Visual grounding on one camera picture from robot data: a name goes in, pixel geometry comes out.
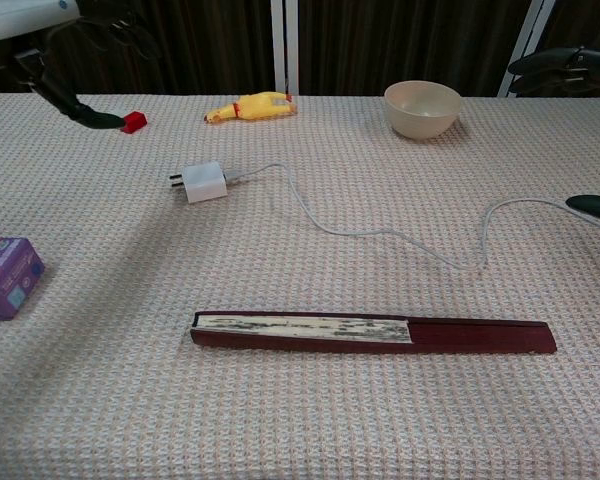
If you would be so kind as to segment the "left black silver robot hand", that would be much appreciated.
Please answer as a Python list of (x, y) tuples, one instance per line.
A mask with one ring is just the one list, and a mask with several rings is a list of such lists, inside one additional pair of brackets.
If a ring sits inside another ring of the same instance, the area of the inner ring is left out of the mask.
[[(145, 59), (160, 56), (159, 47), (147, 30), (144, 19), (136, 14), (127, 1), (79, 1), (80, 17), (73, 22), (98, 49), (107, 48), (105, 36), (111, 35), (125, 46), (133, 47)], [(140, 112), (125, 117), (93, 110), (81, 103), (75, 93), (56, 78), (45, 66), (44, 54), (52, 36), (69, 26), (69, 21), (43, 30), (38, 40), (31, 40), (12, 54), (8, 63), (19, 83), (27, 85), (54, 105), (69, 119), (91, 129), (117, 129), (132, 134), (147, 124)]]

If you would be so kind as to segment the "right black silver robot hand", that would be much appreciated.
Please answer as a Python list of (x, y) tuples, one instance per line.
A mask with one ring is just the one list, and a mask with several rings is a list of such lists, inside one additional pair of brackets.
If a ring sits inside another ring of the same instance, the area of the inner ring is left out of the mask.
[[(515, 60), (507, 72), (515, 77), (508, 93), (529, 93), (541, 87), (563, 87), (570, 92), (600, 89), (600, 50), (583, 46), (549, 48)], [(575, 195), (565, 204), (600, 219), (600, 195)]]

